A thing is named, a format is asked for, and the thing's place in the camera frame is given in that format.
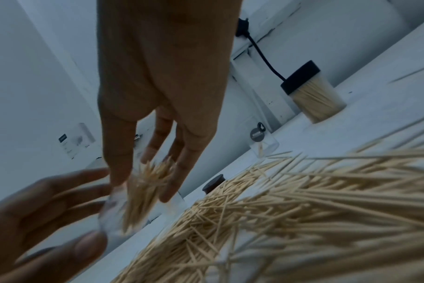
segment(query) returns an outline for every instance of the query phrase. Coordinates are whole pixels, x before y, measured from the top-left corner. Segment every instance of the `power cord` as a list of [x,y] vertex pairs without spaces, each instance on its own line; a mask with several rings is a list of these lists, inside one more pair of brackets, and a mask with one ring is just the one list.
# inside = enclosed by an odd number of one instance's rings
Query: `power cord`
[[265,58],[265,56],[263,55],[262,51],[260,50],[259,46],[257,46],[257,43],[254,41],[254,39],[251,37],[251,35],[249,34],[249,20],[242,20],[239,18],[239,24],[237,26],[237,31],[235,32],[235,36],[239,37],[239,36],[244,36],[247,39],[249,39],[249,41],[252,43],[252,45],[254,45],[255,50],[257,50],[257,52],[259,53],[260,57],[262,58],[263,62],[265,62],[265,64],[268,66],[268,68],[276,75],[278,76],[282,81],[285,81],[285,78],[279,74],[278,71],[276,71],[271,64],[268,62],[268,60]]

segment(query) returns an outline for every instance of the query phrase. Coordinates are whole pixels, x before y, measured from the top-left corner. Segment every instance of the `black cable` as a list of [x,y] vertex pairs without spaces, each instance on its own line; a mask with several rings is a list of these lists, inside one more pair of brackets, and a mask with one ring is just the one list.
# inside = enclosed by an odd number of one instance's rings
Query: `black cable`
[[249,41],[254,45],[255,50],[257,50],[257,52],[259,53],[260,57],[262,57],[263,62],[265,62],[265,64],[268,66],[268,68],[276,75],[278,76],[282,81],[285,81],[285,78],[279,74],[278,71],[276,71],[271,64],[268,62],[268,60],[265,58],[265,56],[263,55],[262,51],[260,50],[259,46],[257,46],[257,43],[255,43],[254,39],[250,36],[249,32],[244,32],[243,35],[249,39]]

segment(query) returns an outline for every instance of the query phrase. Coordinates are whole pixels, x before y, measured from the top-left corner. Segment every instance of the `toothpick container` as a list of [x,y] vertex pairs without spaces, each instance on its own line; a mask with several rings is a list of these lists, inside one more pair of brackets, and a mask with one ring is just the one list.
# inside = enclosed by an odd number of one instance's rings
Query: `toothpick container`
[[313,61],[295,71],[281,87],[313,124],[332,117],[347,106]]

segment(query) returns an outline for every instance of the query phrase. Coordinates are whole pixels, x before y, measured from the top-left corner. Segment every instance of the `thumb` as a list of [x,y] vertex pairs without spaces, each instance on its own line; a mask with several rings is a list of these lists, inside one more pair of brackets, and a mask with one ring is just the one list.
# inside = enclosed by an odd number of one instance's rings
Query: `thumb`
[[107,241],[103,232],[88,233],[0,276],[0,283],[64,283],[100,257]]

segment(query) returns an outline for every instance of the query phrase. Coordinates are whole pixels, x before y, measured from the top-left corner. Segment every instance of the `skin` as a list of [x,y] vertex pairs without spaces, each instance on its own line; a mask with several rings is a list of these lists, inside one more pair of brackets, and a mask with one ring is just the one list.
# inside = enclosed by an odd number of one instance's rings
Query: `skin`
[[160,200],[178,191],[212,140],[223,103],[241,0],[98,0],[99,110],[111,182],[128,178],[139,120],[156,110],[141,161],[177,122],[176,168]]
[[104,201],[93,200],[109,195],[111,185],[74,188],[108,174],[103,168],[49,177],[0,202],[0,283],[66,282],[102,255],[107,238],[97,231],[21,257],[58,229],[98,213]]

